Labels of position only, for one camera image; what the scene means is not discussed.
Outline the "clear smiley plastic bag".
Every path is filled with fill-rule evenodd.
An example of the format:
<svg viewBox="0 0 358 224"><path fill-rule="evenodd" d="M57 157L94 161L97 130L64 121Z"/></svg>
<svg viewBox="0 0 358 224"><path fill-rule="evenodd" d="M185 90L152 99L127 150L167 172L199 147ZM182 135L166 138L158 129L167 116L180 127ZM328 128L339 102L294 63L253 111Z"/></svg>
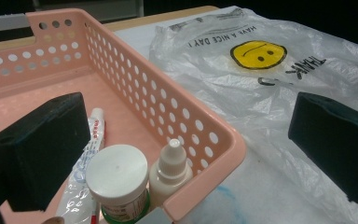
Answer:
<svg viewBox="0 0 358 224"><path fill-rule="evenodd" d="M358 224L358 203L288 137L300 92L358 111L358 45L240 7L159 26L149 58L245 139L193 224Z"/></svg>

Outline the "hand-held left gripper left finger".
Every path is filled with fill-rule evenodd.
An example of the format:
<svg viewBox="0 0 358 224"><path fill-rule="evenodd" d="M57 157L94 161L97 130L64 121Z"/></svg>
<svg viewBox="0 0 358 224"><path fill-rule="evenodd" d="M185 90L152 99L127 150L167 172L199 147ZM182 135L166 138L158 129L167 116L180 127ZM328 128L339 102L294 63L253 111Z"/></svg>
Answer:
<svg viewBox="0 0 358 224"><path fill-rule="evenodd" d="M0 205L46 210L90 140L79 92L51 99L0 132Z"/></svg>

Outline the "white-lidded round jar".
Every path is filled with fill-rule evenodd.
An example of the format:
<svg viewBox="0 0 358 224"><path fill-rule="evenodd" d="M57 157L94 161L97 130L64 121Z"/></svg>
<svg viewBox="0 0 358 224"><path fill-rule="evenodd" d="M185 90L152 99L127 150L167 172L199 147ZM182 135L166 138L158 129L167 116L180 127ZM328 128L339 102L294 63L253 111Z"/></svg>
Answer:
<svg viewBox="0 0 358 224"><path fill-rule="evenodd" d="M98 152L86 171L89 191L110 224L134 224L148 211L148 163L133 146L113 145Z"/></svg>

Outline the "small white dropper bottle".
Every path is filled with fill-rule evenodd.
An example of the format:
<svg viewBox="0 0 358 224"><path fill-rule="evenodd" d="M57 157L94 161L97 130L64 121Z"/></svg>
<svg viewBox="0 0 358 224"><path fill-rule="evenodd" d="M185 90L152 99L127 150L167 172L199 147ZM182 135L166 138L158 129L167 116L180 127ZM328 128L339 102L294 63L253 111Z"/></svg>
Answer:
<svg viewBox="0 0 358 224"><path fill-rule="evenodd" d="M151 209L160 207L193 177L187 155L178 139L171 139L162 148L149 171Z"/></svg>

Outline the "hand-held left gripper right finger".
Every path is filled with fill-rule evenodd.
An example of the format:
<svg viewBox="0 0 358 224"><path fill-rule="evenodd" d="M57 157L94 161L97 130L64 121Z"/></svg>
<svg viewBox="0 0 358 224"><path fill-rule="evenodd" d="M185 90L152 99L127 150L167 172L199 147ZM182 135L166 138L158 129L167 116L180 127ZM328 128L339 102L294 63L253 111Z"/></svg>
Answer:
<svg viewBox="0 0 358 224"><path fill-rule="evenodd" d="M358 203L358 111L321 95L297 95L288 138Z"/></svg>

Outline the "pink perforated plastic basket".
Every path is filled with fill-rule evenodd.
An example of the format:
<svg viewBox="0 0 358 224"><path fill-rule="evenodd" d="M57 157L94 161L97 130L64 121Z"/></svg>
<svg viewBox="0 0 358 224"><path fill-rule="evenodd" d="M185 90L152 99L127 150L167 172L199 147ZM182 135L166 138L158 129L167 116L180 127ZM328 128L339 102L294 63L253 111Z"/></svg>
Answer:
<svg viewBox="0 0 358 224"><path fill-rule="evenodd" d="M163 206L180 222L243 161L242 136L82 9L20 16L33 36L0 43L0 131L57 96L79 91L100 107L105 143L138 147L149 162L173 138L193 178Z"/></svg>

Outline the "white ointment tube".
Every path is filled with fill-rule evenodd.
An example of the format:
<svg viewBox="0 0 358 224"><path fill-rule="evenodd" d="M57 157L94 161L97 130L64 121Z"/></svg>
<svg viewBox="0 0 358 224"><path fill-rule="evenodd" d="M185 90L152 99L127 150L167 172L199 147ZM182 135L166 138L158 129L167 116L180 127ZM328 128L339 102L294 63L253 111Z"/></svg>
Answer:
<svg viewBox="0 0 358 224"><path fill-rule="evenodd" d="M86 183L90 160L104 145L105 121L101 108L93 108L89 116L90 140L68 176L56 215L64 224L90 224L91 207L95 202Z"/></svg>

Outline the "small red white tube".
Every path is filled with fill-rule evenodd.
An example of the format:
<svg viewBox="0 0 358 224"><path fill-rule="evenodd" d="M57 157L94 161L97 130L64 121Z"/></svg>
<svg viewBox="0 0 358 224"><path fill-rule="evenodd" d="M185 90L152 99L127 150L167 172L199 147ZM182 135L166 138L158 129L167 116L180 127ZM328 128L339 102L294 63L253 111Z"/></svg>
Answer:
<svg viewBox="0 0 358 224"><path fill-rule="evenodd" d="M99 224L100 219L100 205L94 202L91 207L90 224Z"/></svg>

